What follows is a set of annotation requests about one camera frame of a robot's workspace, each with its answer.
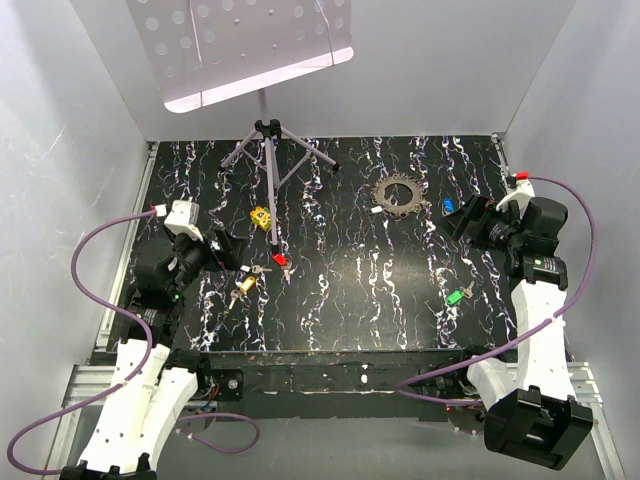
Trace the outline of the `green tagged key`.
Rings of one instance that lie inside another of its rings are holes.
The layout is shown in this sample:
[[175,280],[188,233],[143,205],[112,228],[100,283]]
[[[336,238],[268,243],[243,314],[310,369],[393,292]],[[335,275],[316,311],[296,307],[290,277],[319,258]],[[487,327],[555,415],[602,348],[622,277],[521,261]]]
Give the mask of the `green tagged key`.
[[446,304],[448,306],[454,306],[460,303],[464,298],[472,298],[474,286],[475,282],[471,281],[467,287],[450,292],[445,298]]

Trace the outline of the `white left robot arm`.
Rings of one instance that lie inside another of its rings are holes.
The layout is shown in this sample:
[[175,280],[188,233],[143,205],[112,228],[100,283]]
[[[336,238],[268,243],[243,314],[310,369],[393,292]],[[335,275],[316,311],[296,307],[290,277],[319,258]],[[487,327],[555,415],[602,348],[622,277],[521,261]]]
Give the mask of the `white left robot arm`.
[[189,399],[205,398],[211,373],[195,353],[171,350],[188,287],[204,272],[237,271],[247,245],[216,230],[216,239],[167,233],[171,251],[138,265],[121,315],[130,314],[117,347],[111,393],[77,465],[63,479],[154,479],[160,454]]

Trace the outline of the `yellow green toy block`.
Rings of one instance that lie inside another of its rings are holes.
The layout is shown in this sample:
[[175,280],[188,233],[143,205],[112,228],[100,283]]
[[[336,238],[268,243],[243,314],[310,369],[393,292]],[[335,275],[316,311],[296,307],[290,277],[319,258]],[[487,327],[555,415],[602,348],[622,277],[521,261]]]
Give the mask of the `yellow green toy block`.
[[251,221],[264,232],[271,229],[271,212],[268,208],[256,206],[250,212]]

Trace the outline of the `perforated music stand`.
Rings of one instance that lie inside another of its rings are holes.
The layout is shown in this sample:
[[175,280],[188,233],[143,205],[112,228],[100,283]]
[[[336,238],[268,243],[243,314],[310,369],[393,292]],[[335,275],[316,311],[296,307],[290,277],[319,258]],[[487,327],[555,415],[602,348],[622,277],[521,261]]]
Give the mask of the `perforated music stand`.
[[165,108],[184,114],[255,92],[260,118],[227,155],[227,168],[250,142],[264,141],[269,243],[281,253],[276,145],[288,139],[306,157],[338,161],[322,153],[268,114],[267,88],[351,60],[352,3],[334,1],[141,1],[126,4],[158,81]]

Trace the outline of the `blue tagged key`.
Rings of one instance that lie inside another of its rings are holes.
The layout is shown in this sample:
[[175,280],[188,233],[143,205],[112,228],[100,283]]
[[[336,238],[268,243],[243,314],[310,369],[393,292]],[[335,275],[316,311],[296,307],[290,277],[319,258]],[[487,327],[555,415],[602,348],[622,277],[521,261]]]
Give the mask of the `blue tagged key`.
[[451,198],[445,197],[442,200],[442,211],[444,215],[449,215],[455,211],[455,205]]

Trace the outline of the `yellow tagged key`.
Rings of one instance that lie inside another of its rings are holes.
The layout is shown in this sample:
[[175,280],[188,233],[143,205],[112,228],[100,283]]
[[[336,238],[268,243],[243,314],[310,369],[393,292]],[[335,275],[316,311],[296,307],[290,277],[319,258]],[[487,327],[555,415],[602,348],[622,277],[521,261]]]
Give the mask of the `yellow tagged key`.
[[232,310],[236,302],[246,295],[256,284],[256,277],[253,275],[247,276],[230,294],[230,302],[228,310]]

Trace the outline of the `aluminium frame rail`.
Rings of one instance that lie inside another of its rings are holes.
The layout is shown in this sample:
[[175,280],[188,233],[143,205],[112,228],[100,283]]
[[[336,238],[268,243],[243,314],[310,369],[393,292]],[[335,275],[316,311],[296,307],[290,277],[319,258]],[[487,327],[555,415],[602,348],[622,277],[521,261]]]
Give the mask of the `aluminium frame rail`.
[[[132,212],[134,214],[141,212],[144,207],[146,193],[148,191],[151,175],[156,162],[158,147],[158,142],[147,143],[147,155],[144,170],[132,207]],[[127,226],[117,269],[109,290],[109,296],[107,297],[107,300],[111,303],[116,303],[118,301],[123,289],[137,228],[138,223],[136,221]],[[84,365],[75,365],[72,369],[70,380],[63,398],[63,408],[75,406],[78,402],[85,401],[86,399],[99,394],[109,386],[109,375],[112,373],[113,369],[109,366],[99,365],[99,360],[104,360],[108,353],[106,347],[111,334],[114,318],[115,313],[110,310],[106,310],[103,313],[95,346],[91,351],[89,359],[85,361]],[[51,449],[45,464],[45,468],[48,473],[56,469],[62,469],[69,462],[80,418],[81,410],[77,409],[69,414],[65,414],[57,420],[54,439],[52,440]]]

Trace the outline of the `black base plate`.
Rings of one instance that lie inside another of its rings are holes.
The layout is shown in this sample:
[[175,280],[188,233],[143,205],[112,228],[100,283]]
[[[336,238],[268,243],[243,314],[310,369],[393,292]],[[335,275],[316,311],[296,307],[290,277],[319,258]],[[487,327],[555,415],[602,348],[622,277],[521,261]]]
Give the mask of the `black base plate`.
[[467,359],[469,349],[196,352],[177,349],[169,367],[197,375],[192,406],[254,419],[417,418],[444,421],[444,405],[398,394],[405,379]]

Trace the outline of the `red tagged key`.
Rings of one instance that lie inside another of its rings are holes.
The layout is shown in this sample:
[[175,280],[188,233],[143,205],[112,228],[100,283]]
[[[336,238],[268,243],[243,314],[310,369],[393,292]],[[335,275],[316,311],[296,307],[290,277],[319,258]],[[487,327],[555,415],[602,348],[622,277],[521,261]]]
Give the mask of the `red tagged key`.
[[272,255],[272,259],[281,268],[284,281],[287,284],[290,284],[291,275],[293,272],[292,261],[285,257],[282,253],[274,253]]

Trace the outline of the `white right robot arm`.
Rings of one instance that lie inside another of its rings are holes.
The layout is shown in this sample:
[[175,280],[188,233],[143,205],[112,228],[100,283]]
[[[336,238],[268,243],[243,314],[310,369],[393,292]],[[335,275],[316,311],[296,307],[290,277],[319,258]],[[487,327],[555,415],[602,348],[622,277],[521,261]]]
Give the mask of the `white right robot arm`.
[[561,470],[589,435],[592,410],[578,403],[567,366],[561,308],[568,293],[565,262],[557,256],[567,208],[552,199],[508,200],[472,195],[446,215],[454,240],[503,255],[517,333],[517,371],[500,358],[468,362],[452,373],[454,389],[479,395],[486,416],[488,450],[552,470]]

